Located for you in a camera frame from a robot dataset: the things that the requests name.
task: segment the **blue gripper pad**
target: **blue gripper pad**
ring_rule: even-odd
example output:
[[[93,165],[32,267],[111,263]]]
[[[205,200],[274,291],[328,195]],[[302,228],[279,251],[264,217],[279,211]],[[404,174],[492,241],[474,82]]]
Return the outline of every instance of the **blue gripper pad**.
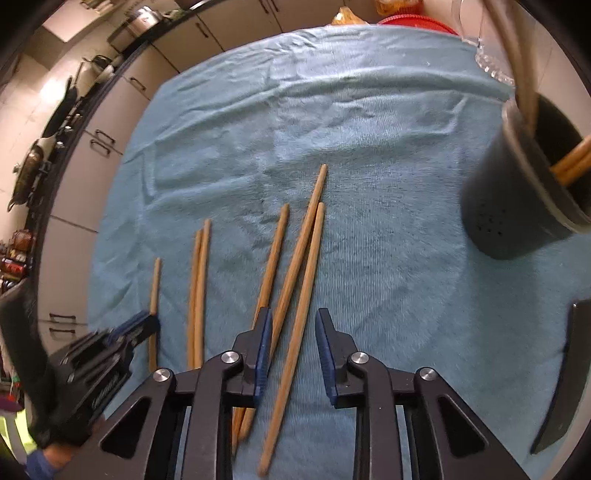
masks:
[[[117,338],[122,335],[126,335],[129,331],[133,330],[137,324],[148,318],[148,316],[150,316],[150,313],[147,310],[142,310],[141,312],[136,313],[126,322],[122,323],[118,327],[115,327],[107,337],[107,345],[113,344]]]
[[[255,367],[255,392],[254,402],[257,406],[261,401],[262,395],[267,386],[267,370],[269,365],[269,351],[271,350],[271,334],[273,331],[273,315],[271,309],[267,312],[265,317],[265,325],[262,331],[261,346],[259,347],[258,355],[256,356]]]
[[[318,354],[320,355],[320,365],[322,366],[322,377],[324,378],[324,388],[331,405],[336,404],[336,377],[335,361],[330,351],[330,345],[322,323],[320,312],[316,312],[316,344],[318,345]]]

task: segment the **wooden chopstick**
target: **wooden chopstick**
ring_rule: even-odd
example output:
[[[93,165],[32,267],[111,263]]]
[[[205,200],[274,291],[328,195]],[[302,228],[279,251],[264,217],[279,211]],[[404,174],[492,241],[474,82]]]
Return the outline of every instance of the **wooden chopstick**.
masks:
[[[517,48],[523,68],[523,88],[521,93],[526,95],[524,113],[528,129],[532,137],[538,122],[538,95],[536,92],[535,61],[532,48],[532,29],[528,28],[521,6],[517,0],[508,0],[509,18],[517,35]]]
[[[314,191],[312,192],[312,197],[310,198],[308,210],[301,226],[300,236],[298,237],[295,244],[290,266],[285,275],[283,287],[281,288],[277,308],[273,313],[273,333],[271,336],[271,351],[269,352],[269,366],[271,366],[273,354],[275,354],[275,348],[277,347],[277,342],[279,341],[279,335],[281,333],[281,328],[283,327],[285,315],[287,314],[287,309],[290,306],[291,294],[293,293],[294,287],[296,286],[297,276],[300,272],[304,254],[306,253],[306,245],[308,244],[308,240],[310,238],[310,232],[314,224],[314,217],[316,216],[316,210],[318,209],[318,203],[320,201],[320,196],[322,195],[322,189],[324,188],[324,180],[326,178],[327,169],[328,166],[326,164],[323,164],[320,167],[320,172],[318,173],[318,178],[316,179],[316,184],[314,185]],[[239,441],[243,441],[246,437],[248,437],[248,433],[251,430],[254,418],[255,409],[248,408],[244,414],[244,418],[242,419],[242,427],[240,428],[240,433],[238,435]]]
[[[150,292],[150,315],[158,314],[158,292],[160,290],[160,257],[154,261],[154,273],[152,275],[152,291]],[[158,339],[156,334],[148,339],[148,366],[150,373],[158,368]]]
[[[187,309],[187,368],[195,368],[194,360],[194,339],[195,339],[195,299],[197,294],[197,277],[199,276],[199,250],[201,249],[201,239],[203,230],[195,233],[195,243],[193,245],[193,257],[191,259],[191,284],[189,287],[189,308]]]
[[[197,275],[197,288],[195,293],[193,368],[201,368],[203,366],[203,319],[205,316],[205,285],[207,283],[207,251],[209,247],[211,227],[211,219],[205,219],[203,222],[201,247],[199,249],[199,272]]]
[[[310,299],[312,297],[312,288],[314,286],[314,278],[316,276],[316,267],[318,265],[323,221],[324,203],[319,203],[318,211],[316,212],[316,221],[314,223],[314,232],[312,233],[312,241],[310,243],[310,252],[308,254],[308,261],[306,263],[306,273],[304,274],[300,300],[295,313],[294,327],[291,332],[287,356],[285,357],[285,365],[283,367],[283,372],[281,373],[281,382],[279,384],[275,406],[273,407],[271,424],[267,430],[267,438],[265,439],[265,446],[263,447],[261,461],[259,463],[259,476],[264,476],[269,471],[271,458],[273,456],[273,452],[275,451],[277,439],[279,438],[285,407],[287,406],[287,400],[290,395],[291,384],[293,382],[294,373],[296,372],[301,341],[304,336],[304,328],[306,326],[306,319],[308,318],[308,310],[310,308]]]
[[[258,311],[261,307],[269,306],[269,299],[271,298],[271,290],[273,289],[273,282],[275,280],[275,273],[277,272],[277,264],[279,263],[279,255],[281,253],[281,246],[283,244],[283,237],[285,234],[285,228],[287,227],[287,220],[290,215],[290,205],[286,203],[279,214],[279,221],[277,228],[275,229],[275,236],[273,237],[273,243],[271,244],[271,251],[269,253],[269,259],[267,260],[267,267],[265,274],[262,278],[261,290],[259,292],[258,300],[256,301],[256,308],[254,318],[252,319],[252,327],[255,327],[256,318]],[[238,434],[240,433],[240,427],[242,425],[242,419],[244,418],[244,412],[246,408],[239,407],[234,409],[232,417],[232,454],[236,453],[238,447]]]
[[[581,158],[570,169],[557,175],[557,178],[564,187],[569,187],[589,170],[591,170],[591,152],[587,153],[587,155]]]
[[[533,135],[537,123],[537,103],[533,103],[537,102],[537,95],[533,83],[535,82],[535,73],[529,70],[533,65],[532,60],[529,57],[525,59],[522,58],[524,49],[531,48],[531,46],[523,45],[522,49],[520,49],[519,46],[516,46],[514,42],[511,41],[508,26],[503,20],[495,0],[482,0],[482,4],[488,12],[491,22],[495,27],[495,31],[501,40],[505,54],[507,55],[507,60],[509,60],[509,64],[511,65],[511,70],[515,79],[516,97],[519,99],[519,109],[525,119],[530,134]],[[515,9],[509,8],[509,16],[515,26],[517,37],[519,39],[527,39],[528,34],[523,33],[524,23],[519,17],[521,12],[518,12],[516,15],[515,11]]]
[[[575,166],[585,155],[591,152],[591,134],[587,135],[561,160],[550,167],[550,170],[557,177]]]

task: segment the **blue towel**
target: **blue towel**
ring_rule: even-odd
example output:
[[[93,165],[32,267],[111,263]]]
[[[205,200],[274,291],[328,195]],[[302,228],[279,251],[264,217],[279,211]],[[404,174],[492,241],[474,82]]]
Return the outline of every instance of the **blue towel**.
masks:
[[[96,242],[91,327],[146,308],[163,259],[159,365],[186,369],[195,230],[213,219],[205,353],[250,327],[280,207],[288,225],[277,302],[322,163],[327,214],[308,324],[271,479],[352,476],[355,416],[324,392],[313,319],[386,365],[444,376],[536,479],[559,443],[529,455],[552,398],[573,299],[591,296],[589,237],[495,261],[467,239],[463,180],[510,91],[458,37],[402,27],[326,27],[214,57],[164,84],[135,130]],[[256,466],[297,304],[235,478]],[[146,350],[111,411],[144,378]]]

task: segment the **drawer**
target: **drawer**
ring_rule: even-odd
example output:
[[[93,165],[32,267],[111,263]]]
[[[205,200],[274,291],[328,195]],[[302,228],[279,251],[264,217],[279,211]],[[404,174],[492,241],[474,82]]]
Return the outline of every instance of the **drawer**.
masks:
[[[39,265],[39,320],[86,323],[95,241],[96,233],[50,217]]]
[[[199,12],[224,50],[281,33],[267,0],[223,0]]]
[[[197,17],[173,28],[156,40],[154,46],[180,72],[222,52],[212,33]]]
[[[126,79],[120,78],[92,115],[86,131],[123,154],[149,102]]]
[[[74,340],[88,333],[86,325],[74,325],[62,322],[37,322],[41,343],[49,355],[69,345]]]
[[[51,215],[99,231],[121,155],[84,132],[64,172]]]
[[[160,85],[176,75],[178,71],[152,46],[146,48],[123,73],[128,82],[150,100]]]

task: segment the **handle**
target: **handle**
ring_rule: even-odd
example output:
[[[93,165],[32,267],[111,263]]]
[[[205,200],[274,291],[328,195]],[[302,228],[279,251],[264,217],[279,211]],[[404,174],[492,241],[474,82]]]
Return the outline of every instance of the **handle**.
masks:
[[[103,149],[103,152],[104,152],[104,153],[101,153],[101,152],[100,152],[100,151],[98,151],[96,148],[93,148],[93,147],[92,147],[93,145],[96,145],[97,147],[100,147],[101,149]],[[97,140],[90,140],[90,149],[91,149],[91,150],[94,150],[95,152],[97,152],[97,153],[99,153],[99,154],[101,154],[101,155],[103,155],[103,157],[105,157],[105,158],[109,158],[109,156],[110,156],[110,154],[111,154],[111,149],[110,149],[110,148],[108,148],[108,147],[106,147],[106,146],[104,146],[102,143],[100,143],[100,142],[99,142],[99,141],[97,141]]]
[[[209,35],[207,35],[205,33],[205,30],[203,29],[203,27],[201,26],[201,24],[199,22],[195,22],[195,25],[197,25],[197,28],[199,29],[199,31],[203,34],[203,36],[205,38],[209,38]]]
[[[72,320],[71,323],[76,323],[76,315],[59,315],[58,313],[49,313],[49,321],[54,323],[61,323],[59,320],[56,319],[67,319]]]
[[[97,128],[97,129],[95,130],[95,137],[96,137],[96,138],[98,138],[99,140],[101,140],[101,138],[100,138],[100,136],[101,136],[101,135],[102,135],[103,137],[105,137],[105,138],[108,140],[108,142],[109,142],[111,145],[115,145],[115,139],[114,139],[112,136],[110,136],[110,135],[107,135],[105,132],[103,132],[102,130],[99,130],[99,129]]]
[[[140,82],[140,81],[139,81],[137,78],[135,78],[135,77],[130,77],[130,78],[129,78],[129,82],[130,82],[130,83],[136,83],[136,84],[137,84],[137,86],[139,87],[139,89],[140,89],[140,91],[141,91],[141,92],[145,92],[145,91],[146,91],[146,87],[145,87],[145,85],[144,85],[142,82]]]
[[[268,15],[269,14],[269,10],[267,10],[267,8],[265,7],[265,4],[263,3],[263,1],[262,0],[259,0],[259,3],[261,4],[261,7],[265,11],[265,13]]]
[[[474,42],[472,39],[466,37],[466,32],[464,30],[464,26],[462,25],[462,5],[464,0],[453,0],[452,2],[452,20],[455,23],[455,29],[460,34],[460,38],[463,42],[468,43],[468,45],[472,45],[473,47],[477,46],[477,43]]]
[[[75,331],[73,328],[71,328],[71,329],[69,329],[69,328],[68,328],[68,329],[61,329],[61,328],[53,328],[53,327],[49,327],[49,334],[50,334],[50,335],[51,335],[51,336],[52,336],[52,337],[53,337],[55,340],[58,340],[58,339],[55,337],[55,335],[54,335],[55,333],[70,333],[70,334],[72,334],[72,335],[75,335],[75,334],[76,334],[76,331]]]

